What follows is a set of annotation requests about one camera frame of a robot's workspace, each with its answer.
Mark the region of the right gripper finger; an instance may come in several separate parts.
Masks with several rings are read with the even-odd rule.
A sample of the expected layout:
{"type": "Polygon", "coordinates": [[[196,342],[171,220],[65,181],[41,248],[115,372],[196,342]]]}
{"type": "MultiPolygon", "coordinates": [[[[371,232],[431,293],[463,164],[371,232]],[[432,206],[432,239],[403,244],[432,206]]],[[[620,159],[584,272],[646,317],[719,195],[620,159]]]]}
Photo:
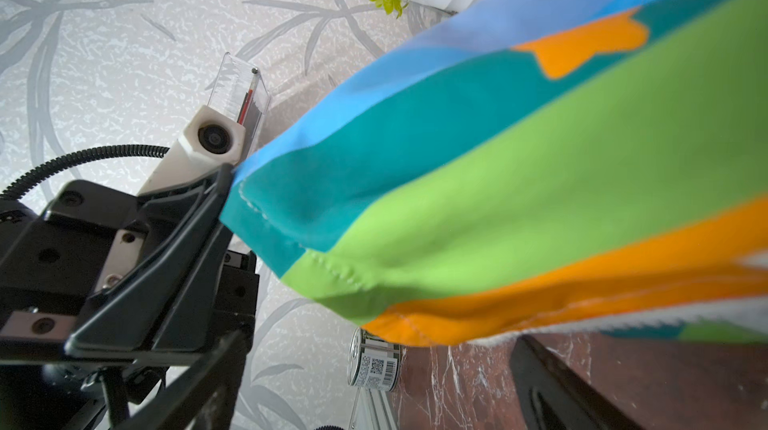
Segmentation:
{"type": "Polygon", "coordinates": [[[537,339],[517,339],[509,366],[529,429],[640,430],[537,339]]]}

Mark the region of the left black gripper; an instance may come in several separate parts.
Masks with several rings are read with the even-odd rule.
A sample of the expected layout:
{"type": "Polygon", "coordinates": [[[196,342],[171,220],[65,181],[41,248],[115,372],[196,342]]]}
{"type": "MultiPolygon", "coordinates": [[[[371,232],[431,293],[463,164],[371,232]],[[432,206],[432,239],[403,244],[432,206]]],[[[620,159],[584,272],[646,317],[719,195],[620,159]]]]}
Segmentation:
{"type": "Polygon", "coordinates": [[[2,203],[3,428],[230,428],[259,287],[219,220],[232,180],[2,203]]]}

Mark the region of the rainbow striped kids jacket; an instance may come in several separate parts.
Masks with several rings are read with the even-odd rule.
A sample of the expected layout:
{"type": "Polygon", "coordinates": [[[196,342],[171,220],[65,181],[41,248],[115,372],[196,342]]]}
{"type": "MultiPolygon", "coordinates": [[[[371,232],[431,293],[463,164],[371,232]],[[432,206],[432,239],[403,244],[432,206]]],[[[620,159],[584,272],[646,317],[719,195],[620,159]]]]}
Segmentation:
{"type": "Polygon", "coordinates": [[[220,219],[394,343],[763,343],[767,0],[482,0],[251,156],[220,219]]]}

